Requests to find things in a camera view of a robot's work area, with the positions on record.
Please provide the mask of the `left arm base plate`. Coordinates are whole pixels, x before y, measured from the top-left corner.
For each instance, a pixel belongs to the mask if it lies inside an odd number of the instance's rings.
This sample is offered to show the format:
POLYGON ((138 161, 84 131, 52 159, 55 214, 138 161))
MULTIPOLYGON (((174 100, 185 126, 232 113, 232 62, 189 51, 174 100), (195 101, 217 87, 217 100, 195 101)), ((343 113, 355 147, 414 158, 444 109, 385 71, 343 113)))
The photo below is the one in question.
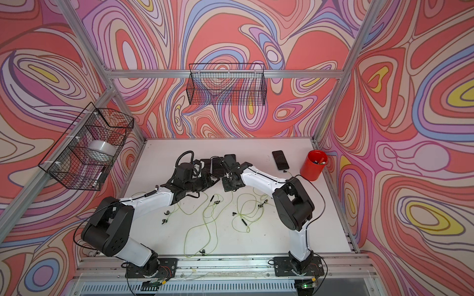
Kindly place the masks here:
POLYGON ((150 258, 142 267, 132 263, 123 264, 127 279, 160 279, 169 280, 175 277, 177 258, 150 258))

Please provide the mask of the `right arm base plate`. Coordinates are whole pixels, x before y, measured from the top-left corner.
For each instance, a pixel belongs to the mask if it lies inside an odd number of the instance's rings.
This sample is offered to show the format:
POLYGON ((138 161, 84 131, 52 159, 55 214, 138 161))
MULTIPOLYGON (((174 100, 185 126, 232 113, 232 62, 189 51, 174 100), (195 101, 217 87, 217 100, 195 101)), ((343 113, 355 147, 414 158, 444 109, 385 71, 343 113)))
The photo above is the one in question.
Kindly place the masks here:
POLYGON ((274 257, 272 259, 275 276, 313 276, 319 278, 325 275, 322 259, 310 255, 303 261, 298 261, 292 256, 274 257))

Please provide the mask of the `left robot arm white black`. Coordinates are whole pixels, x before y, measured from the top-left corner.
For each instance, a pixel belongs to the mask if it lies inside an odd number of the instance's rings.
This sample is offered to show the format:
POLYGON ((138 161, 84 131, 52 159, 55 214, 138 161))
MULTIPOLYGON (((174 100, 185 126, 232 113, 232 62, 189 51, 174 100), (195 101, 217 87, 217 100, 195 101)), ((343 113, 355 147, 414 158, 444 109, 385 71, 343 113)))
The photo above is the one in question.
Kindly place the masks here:
POLYGON ((87 221, 81 239, 107 257, 117 257, 150 277, 160 263, 156 252, 130 237, 132 223, 160 208, 179 203, 186 197, 198 199, 219 178, 211 174, 211 159, 195 159, 192 150, 179 156, 170 179, 138 197, 103 199, 87 221))

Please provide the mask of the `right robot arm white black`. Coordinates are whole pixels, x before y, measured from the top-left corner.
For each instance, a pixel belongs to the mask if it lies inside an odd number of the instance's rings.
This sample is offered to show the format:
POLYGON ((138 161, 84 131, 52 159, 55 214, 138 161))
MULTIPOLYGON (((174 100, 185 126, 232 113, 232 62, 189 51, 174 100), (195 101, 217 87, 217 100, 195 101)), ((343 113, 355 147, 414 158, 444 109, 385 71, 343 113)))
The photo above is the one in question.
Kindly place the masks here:
POLYGON ((269 175, 251 163, 238 163, 231 155, 220 162, 223 167, 222 184, 224 191, 237 191, 250 186, 274 200, 280 221, 290 231, 290 250, 288 253, 292 271, 302 275, 311 264, 314 252, 309 246, 307 227, 315 205, 300 180, 288 180, 269 175))

